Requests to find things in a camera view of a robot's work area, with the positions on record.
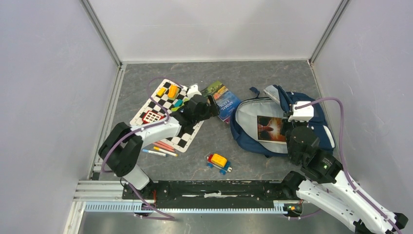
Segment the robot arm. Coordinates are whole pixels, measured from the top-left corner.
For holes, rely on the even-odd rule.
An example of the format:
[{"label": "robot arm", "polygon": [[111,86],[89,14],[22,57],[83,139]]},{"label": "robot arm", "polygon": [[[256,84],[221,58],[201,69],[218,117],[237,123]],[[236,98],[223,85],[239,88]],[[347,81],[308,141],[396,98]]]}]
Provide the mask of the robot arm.
[{"label": "robot arm", "polygon": [[118,145],[108,158],[107,165],[118,177],[125,178],[138,190],[149,182],[149,177],[136,164],[141,149],[153,142],[175,137],[181,132],[192,129],[200,121],[219,114],[219,108],[212,96],[207,99],[198,91],[198,85],[192,85],[187,91],[189,101],[170,115],[168,121],[159,120],[148,125],[128,126],[121,122],[113,128],[105,142],[99,148],[99,156],[105,158],[109,150],[126,134],[136,131],[126,138],[125,146]]},{"label": "robot arm", "polygon": [[380,207],[388,219],[399,229],[403,229],[408,219],[404,214],[393,213],[381,206],[360,186],[356,189],[347,181],[342,164],[329,152],[318,147],[319,138],[307,127],[314,113],[311,106],[295,110],[283,119],[281,134],[286,136],[288,156],[292,163],[301,165],[301,171],[310,180],[297,172],[290,172],[283,180],[286,193],[296,195],[331,214],[350,230],[359,234],[389,234],[394,232],[392,225],[385,220],[363,197]]}]

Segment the book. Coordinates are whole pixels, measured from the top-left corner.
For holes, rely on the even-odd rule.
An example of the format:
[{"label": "book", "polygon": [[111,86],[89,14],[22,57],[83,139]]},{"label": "book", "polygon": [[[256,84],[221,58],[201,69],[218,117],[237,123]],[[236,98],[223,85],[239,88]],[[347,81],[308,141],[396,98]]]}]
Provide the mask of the book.
[{"label": "book", "polygon": [[287,144],[285,136],[280,134],[281,118],[257,116],[257,139],[260,142]]},{"label": "book", "polygon": [[211,94],[220,107],[218,117],[225,123],[229,123],[232,111],[241,103],[241,100],[229,91],[219,80],[215,81],[201,91],[203,96]]}]

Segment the black and white checkered mat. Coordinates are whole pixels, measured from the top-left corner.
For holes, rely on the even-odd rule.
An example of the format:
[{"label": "black and white checkered mat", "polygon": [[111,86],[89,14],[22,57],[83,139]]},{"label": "black and white checkered mat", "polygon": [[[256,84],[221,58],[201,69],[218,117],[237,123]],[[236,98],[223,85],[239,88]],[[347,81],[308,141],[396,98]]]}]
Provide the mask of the black and white checkered mat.
[{"label": "black and white checkered mat", "polygon": [[[179,94],[175,100],[168,99],[168,90],[162,95],[162,97],[158,97],[156,95],[162,87],[169,88],[171,84],[175,84],[175,83],[170,80],[164,79],[161,82],[161,84],[158,86],[158,88],[156,88],[155,92],[153,92],[152,94],[152,98],[155,101],[157,101],[159,104],[161,104],[163,107],[165,107],[165,109],[168,110],[168,113],[172,113],[171,109],[173,108],[173,105],[179,99],[183,100],[185,97],[187,97],[186,91],[183,91],[182,89],[180,89]],[[142,125],[143,124],[142,118],[145,116],[147,111],[153,111],[161,116],[165,115],[165,112],[158,105],[156,105],[153,101],[148,99],[145,105],[143,105],[143,107],[138,111],[135,117],[130,121],[130,124],[131,125]],[[178,136],[164,139],[162,140],[162,142],[172,146],[173,148],[175,148],[176,150],[180,152],[185,152],[188,149],[194,137],[196,136],[196,134],[198,133],[203,123],[204,123],[203,121],[199,122],[197,125],[193,127],[192,131],[188,133],[179,134]]]}]

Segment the gray floor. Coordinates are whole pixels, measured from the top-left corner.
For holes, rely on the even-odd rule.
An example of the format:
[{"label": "gray floor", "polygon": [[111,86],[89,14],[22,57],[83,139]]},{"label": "gray floor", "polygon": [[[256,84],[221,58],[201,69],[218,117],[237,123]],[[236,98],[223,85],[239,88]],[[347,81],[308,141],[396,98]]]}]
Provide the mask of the gray floor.
[{"label": "gray floor", "polygon": [[[261,91],[278,84],[289,91],[304,92],[318,98],[319,93],[306,61],[203,62],[128,65],[122,83],[114,123],[129,121],[148,99],[146,85],[153,77],[166,76],[183,85],[198,83],[207,87],[220,80],[241,100],[252,98],[248,90]],[[159,83],[150,88],[155,89]],[[208,169],[204,156],[219,153],[232,162],[233,171],[225,176]],[[141,153],[138,164],[154,180],[205,179],[283,179],[299,170],[285,158],[267,159],[242,150],[232,138],[229,126],[217,117],[206,121],[186,153],[162,158]],[[104,174],[101,180],[118,180]],[[305,205],[305,213],[315,208]],[[175,214],[177,222],[140,220],[127,213],[85,213],[81,234],[349,234],[343,224],[325,212],[301,221],[288,221],[276,214]]]},{"label": "gray floor", "polygon": [[[297,91],[313,98],[319,92],[306,61],[245,61],[128,64],[123,78],[113,123],[126,122],[135,116],[147,101],[146,85],[153,77],[165,76],[183,85],[198,83],[200,89],[220,80],[241,100],[254,97],[251,86],[261,92],[271,84],[287,91]],[[154,82],[150,93],[161,80]],[[231,161],[232,172],[221,175],[206,167],[205,156],[218,153]],[[178,157],[159,157],[142,153],[138,164],[153,180],[206,179],[283,179],[292,166],[286,158],[265,158],[241,149],[232,138],[229,125],[217,117],[207,120],[185,153]],[[118,179],[112,174],[100,180]]]},{"label": "gray floor", "polygon": [[[315,207],[307,204],[306,213]],[[280,214],[173,214],[176,222],[141,220],[128,213],[85,213],[80,234],[351,234],[322,212],[300,221]]]}]

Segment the white wall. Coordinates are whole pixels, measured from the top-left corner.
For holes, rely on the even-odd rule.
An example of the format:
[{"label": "white wall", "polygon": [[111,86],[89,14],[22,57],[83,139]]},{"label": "white wall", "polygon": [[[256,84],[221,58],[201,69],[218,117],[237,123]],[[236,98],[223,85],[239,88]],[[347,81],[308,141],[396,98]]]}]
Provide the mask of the white wall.
[{"label": "white wall", "polygon": [[[350,173],[413,233],[413,1],[351,1],[315,63],[322,95],[343,101]],[[338,136],[339,110],[327,105]]]},{"label": "white wall", "polygon": [[116,66],[78,0],[3,0],[0,32],[0,233],[62,233]]},{"label": "white wall", "polygon": [[123,61],[308,59],[340,0],[91,0]]}]

